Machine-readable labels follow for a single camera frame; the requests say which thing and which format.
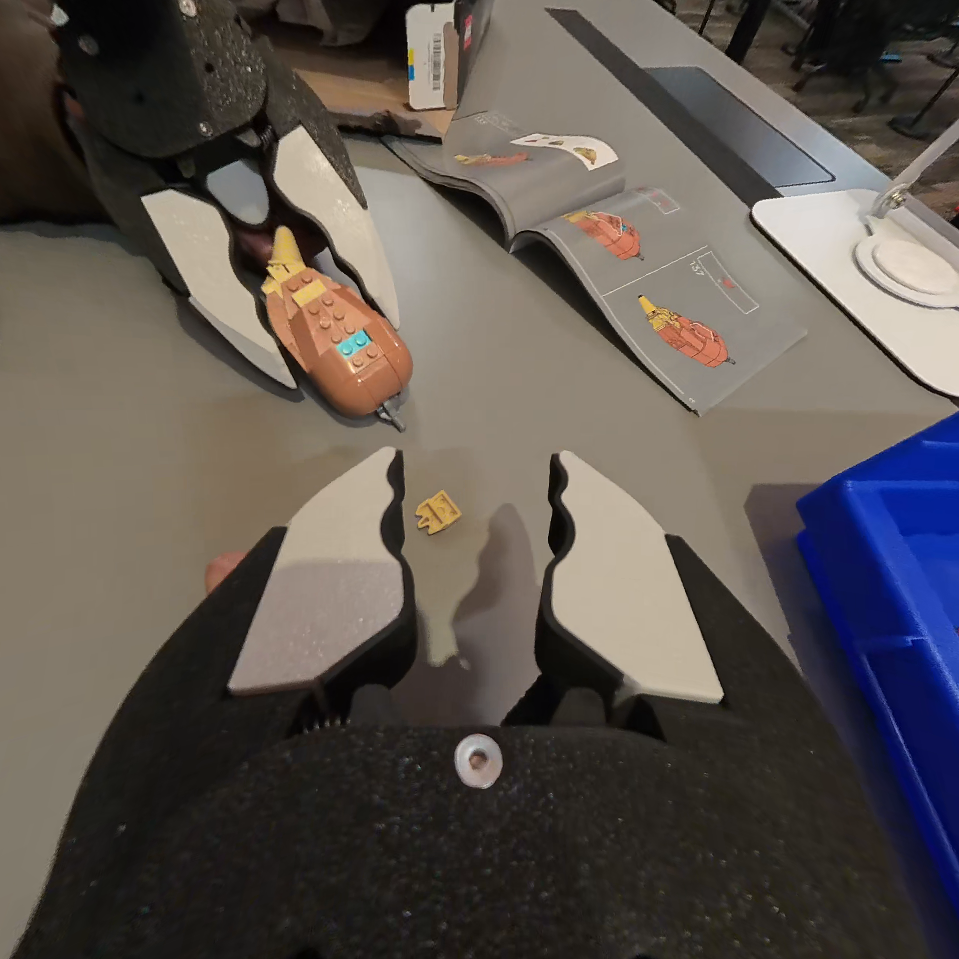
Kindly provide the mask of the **grey instruction booklet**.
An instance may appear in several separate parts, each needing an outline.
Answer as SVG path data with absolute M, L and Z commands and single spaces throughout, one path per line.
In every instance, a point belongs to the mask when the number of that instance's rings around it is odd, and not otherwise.
M 625 152 L 606 141 L 484 111 L 454 121 L 442 141 L 385 143 L 432 185 L 486 201 L 508 251 L 534 243 L 554 251 L 617 339 L 695 414 L 808 333 L 731 270 L 732 254 L 677 188 L 635 182 Z

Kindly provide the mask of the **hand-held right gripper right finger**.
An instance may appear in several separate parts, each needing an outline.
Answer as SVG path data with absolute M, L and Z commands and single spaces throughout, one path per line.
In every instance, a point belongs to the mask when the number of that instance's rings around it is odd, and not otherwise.
M 629 723 L 646 697 L 724 700 L 666 534 L 570 451 L 551 456 L 546 566 L 534 656 L 547 723 Z

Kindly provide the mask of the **person's left forearm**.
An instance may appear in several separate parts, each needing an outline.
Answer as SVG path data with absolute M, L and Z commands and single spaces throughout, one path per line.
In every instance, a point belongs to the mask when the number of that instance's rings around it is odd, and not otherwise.
M 67 121 L 52 2 L 1 3 L 1 221 L 109 222 Z

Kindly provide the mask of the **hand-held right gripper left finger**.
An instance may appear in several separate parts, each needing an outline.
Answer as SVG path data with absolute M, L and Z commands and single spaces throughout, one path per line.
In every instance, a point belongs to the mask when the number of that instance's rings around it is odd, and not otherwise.
M 404 457 L 383 447 L 324 486 L 286 526 L 227 683 L 235 697 L 320 689 L 345 719 L 356 693 L 392 689 L 417 653 L 403 556 Z

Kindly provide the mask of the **person's right hand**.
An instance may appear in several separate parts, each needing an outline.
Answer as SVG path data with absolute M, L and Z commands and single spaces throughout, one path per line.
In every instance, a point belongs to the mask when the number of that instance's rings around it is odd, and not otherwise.
M 231 550 L 214 557 L 205 567 L 203 586 L 205 595 L 213 593 L 246 558 L 246 550 Z

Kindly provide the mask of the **black office chair base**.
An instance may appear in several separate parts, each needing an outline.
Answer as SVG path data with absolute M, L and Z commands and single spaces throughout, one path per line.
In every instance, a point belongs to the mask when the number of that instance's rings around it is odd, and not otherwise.
M 803 92 L 814 77 L 835 76 L 858 85 L 855 114 L 873 101 L 876 82 L 881 87 L 879 103 L 889 104 L 898 84 L 883 56 L 901 23 L 902 5 L 896 1 L 817 2 L 809 31 L 794 54 L 793 66 L 800 78 L 792 92 Z

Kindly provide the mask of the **brown toy brick ship model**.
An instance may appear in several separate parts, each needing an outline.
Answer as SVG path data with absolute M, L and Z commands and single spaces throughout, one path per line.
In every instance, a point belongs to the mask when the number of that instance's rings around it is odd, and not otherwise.
M 308 265 L 285 225 L 261 290 L 273 334 L 337 413 L 405 430 L 398 410 L 413 374 L 409 349 L 360 294 Z

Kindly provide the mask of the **open blue plastic bin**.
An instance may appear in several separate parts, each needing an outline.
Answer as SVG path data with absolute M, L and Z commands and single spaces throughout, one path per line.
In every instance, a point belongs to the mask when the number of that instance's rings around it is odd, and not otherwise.
M 958 905 L 958 414 L 797 501 L 797 545 Z

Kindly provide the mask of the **toy brick set box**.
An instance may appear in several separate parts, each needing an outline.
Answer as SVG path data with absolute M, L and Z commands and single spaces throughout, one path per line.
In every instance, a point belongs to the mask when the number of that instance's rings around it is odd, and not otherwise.
M 340 130 L 441 141 L 492 1 L 276 2 L 273 42 Z

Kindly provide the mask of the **small tan toy brick piece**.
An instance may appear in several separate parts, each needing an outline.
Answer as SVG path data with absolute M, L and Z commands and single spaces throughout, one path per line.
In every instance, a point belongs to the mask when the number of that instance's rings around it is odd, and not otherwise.
M 462 517 L 462 510 L 445 490 L 427 497 L 415 509 L 416 528 L 435 535 Z

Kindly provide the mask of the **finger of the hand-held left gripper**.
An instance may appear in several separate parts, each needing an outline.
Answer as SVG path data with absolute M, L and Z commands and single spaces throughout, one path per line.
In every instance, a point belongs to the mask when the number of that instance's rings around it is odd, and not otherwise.
M 279 139 L 272 179 L 286 203 L 320 229 L 366 299 L 399 329 L 393 276 L 372 216 L 304 126 Z
M 234 270 L 232 237 L 221 211 L 172 188 L 141 202 L 185 282 L 191 306 L 262 373 L 297 390 L 294 374 L 261 320 L 257 299 Z

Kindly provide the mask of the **white stand base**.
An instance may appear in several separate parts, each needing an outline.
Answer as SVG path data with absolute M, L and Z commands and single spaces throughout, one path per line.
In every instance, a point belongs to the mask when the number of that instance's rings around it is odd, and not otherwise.
M 958 397 L 957 228 L 911 197 L 957 144 L 953 122 L 881 193 L 765 199 L 753 222 L 917 382 Z

